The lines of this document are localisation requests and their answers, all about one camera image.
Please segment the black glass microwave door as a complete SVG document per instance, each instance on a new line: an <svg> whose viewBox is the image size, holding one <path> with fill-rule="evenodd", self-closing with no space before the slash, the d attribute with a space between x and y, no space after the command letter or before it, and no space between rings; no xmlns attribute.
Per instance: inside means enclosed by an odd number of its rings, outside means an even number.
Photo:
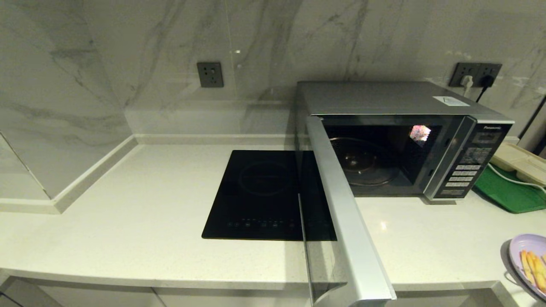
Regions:
<svg viewBox="0 0 546 307"><path fill-rule="evenodd" d="M296 125L299 206L312 307L386 307L397 295L322 120Z"/></svg>

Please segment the purple plate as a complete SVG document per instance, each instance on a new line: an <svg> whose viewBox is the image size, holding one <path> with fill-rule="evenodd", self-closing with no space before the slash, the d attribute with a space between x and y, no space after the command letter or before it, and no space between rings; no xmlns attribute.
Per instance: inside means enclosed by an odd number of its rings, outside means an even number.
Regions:
<svg viewBox="0 0 546 307"><path fill-rule="evenodd" d="M532 234L518 235L511 239L508 248L511 266L513 266L521 286L530 292L536 299L546 303L546 289L542 291L527 278L525 272L526 266L521 259L523 251L525 251L527 255L531 253L534 254L546 268L546 237ZM544 278L544 286L546 288L546 273L544 273Z"/></svg>

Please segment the silver microwave oven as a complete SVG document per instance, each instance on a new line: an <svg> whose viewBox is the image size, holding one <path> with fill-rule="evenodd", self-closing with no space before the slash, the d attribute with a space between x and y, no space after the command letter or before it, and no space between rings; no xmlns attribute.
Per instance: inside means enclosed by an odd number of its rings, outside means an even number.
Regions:
<svg viewBox="0 0 546 307"><path fill-rule="evenodd" d="M470 106L449 107L433 96ZM293 111L295 134L299 119L317 116L329 139L366 140L397 158L401 179L375 187L347 181L355 197L419 197L430 203L464 199L514 124L489 107L418 81L302 81Z"/></svg>

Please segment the black induction cooktop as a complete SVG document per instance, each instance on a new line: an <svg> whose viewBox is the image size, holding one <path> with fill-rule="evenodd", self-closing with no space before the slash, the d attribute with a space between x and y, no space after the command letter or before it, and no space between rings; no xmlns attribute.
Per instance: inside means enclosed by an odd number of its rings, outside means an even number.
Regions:
<svg viewBox="0 0 546 307"><path fill-rule="evenodd" d="M234 150L201 237L302 241L302 209L316 238L327 207L314 167L299 177L295 151Z"/></svg>

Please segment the white label sticker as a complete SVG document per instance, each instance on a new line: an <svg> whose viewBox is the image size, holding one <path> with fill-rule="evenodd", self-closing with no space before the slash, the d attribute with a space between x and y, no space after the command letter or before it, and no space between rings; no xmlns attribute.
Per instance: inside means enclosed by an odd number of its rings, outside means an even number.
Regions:
<svg viewBox="0 0 546 307"><path fill-rule="evenodd" d="M469 107L468 103L451 96L433 96L433 98L449 107Z"/></svg>

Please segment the green cutting board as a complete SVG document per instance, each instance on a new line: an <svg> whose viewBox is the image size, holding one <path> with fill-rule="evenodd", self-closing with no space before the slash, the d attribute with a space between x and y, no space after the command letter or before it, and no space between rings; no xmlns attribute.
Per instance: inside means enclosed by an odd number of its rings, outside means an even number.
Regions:
<svg viewBox="0 0 546 307"><path fill-rule="evenodd" d="M485 167L473 191L513 214L546 209L546 192L493 165Z"/></svg>

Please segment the grey corner cabinet panel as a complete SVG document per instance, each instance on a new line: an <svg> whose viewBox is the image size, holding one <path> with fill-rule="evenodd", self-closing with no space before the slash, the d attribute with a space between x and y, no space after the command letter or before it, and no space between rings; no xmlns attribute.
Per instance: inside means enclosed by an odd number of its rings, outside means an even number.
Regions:
<svg viewBox="0 0 546 307"><path fill-rule="evenodd" d="M0 307L63 307L25 278L9 277L0 284Z"/></svg>

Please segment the grey single wall socket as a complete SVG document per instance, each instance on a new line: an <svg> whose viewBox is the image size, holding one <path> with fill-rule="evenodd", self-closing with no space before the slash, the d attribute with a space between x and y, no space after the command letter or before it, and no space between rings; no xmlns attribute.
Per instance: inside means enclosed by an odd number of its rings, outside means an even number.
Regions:
<svg viewBox="0 0 546 307"><path fill-rule="evenodd" d="M197 62L200 87L219 89L224 87L220 62Z"/></svg>

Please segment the grey double wall socket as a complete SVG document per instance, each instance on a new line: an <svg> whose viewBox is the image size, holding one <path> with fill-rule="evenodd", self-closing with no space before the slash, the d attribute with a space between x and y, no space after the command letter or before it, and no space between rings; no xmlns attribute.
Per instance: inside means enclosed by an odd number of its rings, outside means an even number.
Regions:
<svg viewBox="0 0 546 307"><path fill-rule="evenodd" d="M498 63L477 63L477 62L459 62L456 64L452 77L448 83L450 87L462 87L460 81L464 75L473 76L473 86L482 88L480 80L485 75L497 76L502 68L502 64Z"/></svg>

